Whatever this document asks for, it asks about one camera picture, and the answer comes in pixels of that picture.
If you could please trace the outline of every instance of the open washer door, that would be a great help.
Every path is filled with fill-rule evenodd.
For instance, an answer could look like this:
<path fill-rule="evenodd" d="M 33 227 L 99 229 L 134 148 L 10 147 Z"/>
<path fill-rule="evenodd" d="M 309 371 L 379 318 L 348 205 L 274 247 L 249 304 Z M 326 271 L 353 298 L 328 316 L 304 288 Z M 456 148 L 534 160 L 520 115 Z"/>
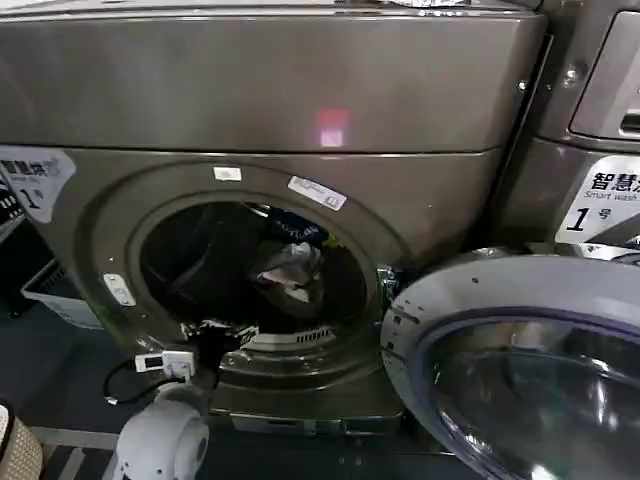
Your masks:
<path fill-rule="evenodd" d="M 484 476 L 638 478 L 640 268 L 638 252 L 613 250 L 474 256 L 418 280 L 387 311 L 396 391 Z M 602 260 L 612 256 L 622 262 Z"/>

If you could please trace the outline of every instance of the smart wash label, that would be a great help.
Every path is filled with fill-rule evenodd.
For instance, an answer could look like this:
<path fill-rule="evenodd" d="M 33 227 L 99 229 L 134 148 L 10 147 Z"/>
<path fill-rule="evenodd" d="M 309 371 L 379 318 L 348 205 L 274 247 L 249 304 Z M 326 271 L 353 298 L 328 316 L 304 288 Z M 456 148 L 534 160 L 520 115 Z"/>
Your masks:
<path fill-rule="evenodd" d="M 75 172 L 62 150 L 0 146 L 0 173 L 37 222 L 51 222 L 56 200 Z"/>
<path fill-rule="evenodd" d="M 640 215 L 640 157 L 612 155 L 587 173 L 556 232 L 561 243 L 589 242 Z M 630 238 L 616 239 L 624 244 Z"/>

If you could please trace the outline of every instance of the label sticker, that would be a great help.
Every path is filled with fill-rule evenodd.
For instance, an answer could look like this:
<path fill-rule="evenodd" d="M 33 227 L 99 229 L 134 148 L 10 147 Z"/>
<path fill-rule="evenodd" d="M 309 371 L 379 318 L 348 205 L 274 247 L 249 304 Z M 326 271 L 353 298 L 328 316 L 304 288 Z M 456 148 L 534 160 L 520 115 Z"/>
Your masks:
<path fill-rule="evenodd" d="M 213 167 L 213 175 L 221 182 L 242 181 L 242 171 L 236 167 Z"/>
<path fill-rule="evenodd" d="M 624 244 L 640 234 L 640 229 L 631 234 L 620 230 L 626 238 L 615 239 L 612 229 L 638 214 L 640 157 L 604 157 L 589 169 L 555 239 L 562 243 L 595 239 L 599 243 Z"/>
<path fill-rule="evenodd" d="M 62 150 L 0 147 L 0 172 L 29 215 L 49 223 L 58 195 L 76 167 Z"/>
<path fill-rule="evenodd" d="M 307 180 L 306 178 L 291 177 L 289 188 L 336 212 L 340 210 L 344 202 L 347 201 L 347 197 L 341 193 L 334 192 L 330 188 Z"/>

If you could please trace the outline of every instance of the plastic basket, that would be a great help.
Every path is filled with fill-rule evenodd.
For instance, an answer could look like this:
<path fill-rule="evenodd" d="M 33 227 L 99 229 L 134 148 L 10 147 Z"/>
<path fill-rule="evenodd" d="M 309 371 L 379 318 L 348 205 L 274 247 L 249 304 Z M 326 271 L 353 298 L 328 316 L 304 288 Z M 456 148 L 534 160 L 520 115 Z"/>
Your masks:
<path fill-rule="evenodd" d="M 49 262 L 22 287 L 22 294 L 26 298 L 44 303 L 71 325 L 92 330 L 102 329 L 98 318 L 55 260 Z"/>

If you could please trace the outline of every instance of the floor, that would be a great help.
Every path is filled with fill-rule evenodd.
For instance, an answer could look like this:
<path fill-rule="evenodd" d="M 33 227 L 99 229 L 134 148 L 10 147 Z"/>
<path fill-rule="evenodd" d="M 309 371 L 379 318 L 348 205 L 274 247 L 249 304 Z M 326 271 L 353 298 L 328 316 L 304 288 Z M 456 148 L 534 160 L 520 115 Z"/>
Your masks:
<path fill-rule="evenodd" d="M 14 320 L 0 312 L 0 397 L 38 431 L 44 427 L 117 434 L 141 408 L 112 407 L 102 398 L 104 375 L 123 359 L 105 333 L 68 325 L 42 305 Z M 140 379 L 123 378 L 115 386 L 135 391 Z M 116 439 L 105 438 L 106 443 Z M 400 439 L 299 438 L 215 428 L 212 438 L 199 480 L 265 475 L 292 480 L 480 480 L 455 457 L 425 453 Z M 110 451 L 82 442 L 58 443 L 66 444 L 47 447 L 43 480 L 102 478 Z"/>

